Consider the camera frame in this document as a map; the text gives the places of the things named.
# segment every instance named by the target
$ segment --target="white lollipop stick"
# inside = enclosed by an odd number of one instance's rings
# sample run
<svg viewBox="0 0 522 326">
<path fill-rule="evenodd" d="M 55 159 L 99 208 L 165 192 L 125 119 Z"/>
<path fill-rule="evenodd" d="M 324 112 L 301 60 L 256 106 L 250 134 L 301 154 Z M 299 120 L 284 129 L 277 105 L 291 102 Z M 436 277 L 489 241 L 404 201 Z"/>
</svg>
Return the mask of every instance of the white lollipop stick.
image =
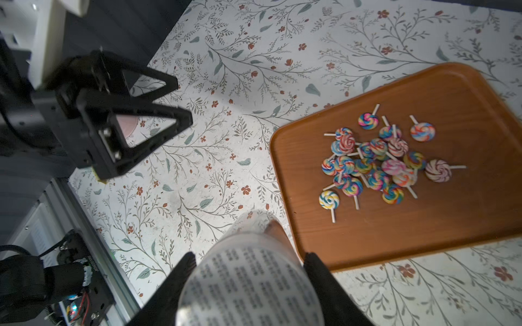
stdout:
<svg viewBox="0 0 522 326">
<path fill-rule="evenodd" d="M 382 117 L 382 118 L 383 118 L 383 122 L 384 122 L 384 125 L 385 125 L 386 127 L 389 127 L 389 126 L 390 126 L 390 124 L 388 123 L 388 119 L 386 119 L 386 116 L 385 116 L 385 115 L 383 115 L 383 117 Z"/>
<path fill-rule="evenodd" d="M 410 194 L 415 198 L 415 199 L 418 199 L 419 197 L 417 197 L 417 194 L 415 193 L 415 191 L 413 191 L 413 189 L 411 189 L 410 186 L 406 186 L 406 189 L 408 189 L 408 191 L 410 191 Z"/>
<path fill-rule="evenodd" d="M 361 179 L 364 182 L 364 185 L 366 186 L 366 188 L 369 188 L 370 184 L 368 183 L 368 180 L 366 180 L 366 178 L 364 177 L 364 175 L 362 173 L 361 173 Z"/>
<path fill-rule="evenodd" d="M 413 115 L 410 115 L 410 119 L 413 121 L 414 124 L 418 125 L 419 122 L 417 121 L 417 119 L 415 119 L 415 117 Z"/>
<path fill-rule="evenodd" d="M 377 110 L 379 110 L 379 106 L 380 106 L 380 104 L 377 104 L 375 106 L 375 109 L 373 109 L 372 115 L 375 115 L 377 113 Z"/>
</svg>

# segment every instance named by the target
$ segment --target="table surface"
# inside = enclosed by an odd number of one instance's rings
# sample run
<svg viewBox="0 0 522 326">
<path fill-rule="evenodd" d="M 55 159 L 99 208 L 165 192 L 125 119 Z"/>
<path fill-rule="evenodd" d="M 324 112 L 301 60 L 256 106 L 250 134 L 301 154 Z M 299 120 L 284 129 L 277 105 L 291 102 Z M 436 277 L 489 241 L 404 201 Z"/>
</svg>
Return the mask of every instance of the table surface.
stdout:
<svg viewBox="0 0 522 326">
<path fill-rule="evenodd" d="M 192 128 L 106 185 L 90 169 L 70 184 L 146 301 L 183 254 L 201 259 L 252 209 L 275 214 L 291 238 L 268 146 L 277 128 L 443 62 L 481 71 L 522 117 L 521 14 L 418 0 L 194 0 L 149 64 L 178 77 L 158 102 L 191 110 Z M 158 86 L 142 77 L 132 93 Z M 167 125 L 142 117 L 128 142 Z M 520 325 L 521 254 L 517 238 L 335 275 L 378 325 Z"/>
</svg>

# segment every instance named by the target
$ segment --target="black cable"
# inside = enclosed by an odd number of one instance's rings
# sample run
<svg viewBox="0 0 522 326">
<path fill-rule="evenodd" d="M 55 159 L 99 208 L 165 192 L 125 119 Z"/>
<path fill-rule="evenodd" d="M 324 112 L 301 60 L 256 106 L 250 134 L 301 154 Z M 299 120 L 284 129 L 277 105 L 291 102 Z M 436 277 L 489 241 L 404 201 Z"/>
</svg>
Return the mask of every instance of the black cable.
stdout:
<svg viewBox="0 0 522 326">
<path fill-rule="evenodd" d="M 0 251 L 14 251 L 21 255 L 32 256 L 30 252 L 16 245 L 2 245 L 0 246 Z"/>
</svg>

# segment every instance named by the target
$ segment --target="pink swirl lollipop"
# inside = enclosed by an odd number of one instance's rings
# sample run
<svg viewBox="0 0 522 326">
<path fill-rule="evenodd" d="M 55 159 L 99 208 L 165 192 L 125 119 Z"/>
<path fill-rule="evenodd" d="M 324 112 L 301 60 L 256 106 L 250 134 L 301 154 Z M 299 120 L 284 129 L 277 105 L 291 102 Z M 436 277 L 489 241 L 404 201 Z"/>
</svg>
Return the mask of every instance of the pink swirl lollipop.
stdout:
<svg viewBox="0 0 522 326">
<path fill-rule="evenodd" d="M 381 168 L 386 174 L 396 175 L 406 170 L 406 164 L 402 161 L 388 160 L 383 162 Z"/>
<path fill-rule="evenodd" d="M 418 198 L 415 191 L 411 189 L 411 186 L 413 186 L 417 182 L 417 175 L 415 174 L 414 170 L 407 168 L 402 173 L 396 174 L 392 178 L 395 184 L 407 188 L 415 199 Z"/>
<path fill-rule="evenodd" d="M 467 168 L 465 165 L 449 165 L 443 160 L 431 160 L 426 165 L 424 172 L 431 181 L 446 182 L 452 177 L 453 168 Z"/>
<path fill-rule="evenodd" d="M 392 138 L 388 143 L 388 152 L 398 158 L 404 156 L 408 149 L 408 143 L 400 138 Z"/>
<path fill-rule="evenodd" d="M 371 130 L 379 124 L 379 118 L 375 115 L 377 114 L 377 110 L 379 110 L 380 104 L 375 106 L 372 113 L 363 113 L 357 120 L 359 126 L 361 126 L 365 130 Z"/>
<path fill-rule="evenodd" d="M 413 115 L 410 115 L 414 125 L 410 128 L 410 134 L 416 141 L 430 141 L 435 137 L 435 127 L 427 122 L 419 123 Z"/>
</svg>

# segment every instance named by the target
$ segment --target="red flower print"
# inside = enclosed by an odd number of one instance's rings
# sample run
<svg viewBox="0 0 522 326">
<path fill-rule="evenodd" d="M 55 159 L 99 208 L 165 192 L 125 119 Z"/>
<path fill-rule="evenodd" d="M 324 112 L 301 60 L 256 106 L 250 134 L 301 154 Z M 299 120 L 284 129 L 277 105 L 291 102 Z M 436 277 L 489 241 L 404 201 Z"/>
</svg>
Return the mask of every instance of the red flower print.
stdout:
<svg viewBox="0 0 522 326">
<path fill-rule="evenodd" d="M 379 15 L 379 18 L 387 18 L 390 13 L 387 10 L 379 10 L 377 11 L 377 14 Z"/>
<path fill-rule="evenodd" d="M 513 280 L 513 275 L 509 274 L 507 272 L 507 268 L 505 268 L 504 266 L 495 267 L 495 276 L 501 279 L 503 282 L 506 282 L 507 280 Z"/>
<path fill-rule="evenodd" d="M 241 191 L 243 192 L 244 195 L 248 195 L 251 190 L 250 190 L 249 186 L 246 185 L 243 188 L 241 188 Z"/>
<path fill-rule="evenodd" d="M 381 50 L 381 53 L 383 53 L 384 55 L 388 55 L 388 53 L 391 53 L 391 52 L 393 52 L 393 49 L 390 46 L 384 47 Z"/>
<path fill-rule="evenodd" d="M 404 266 L 399 266 L 398 268 L 399 272 L 402 273 L 404 277 L 413 278 L 413 275 L 415 274 L 415 270 L 410 266 L 410 264 L 406 264 Z"/>
</svg>

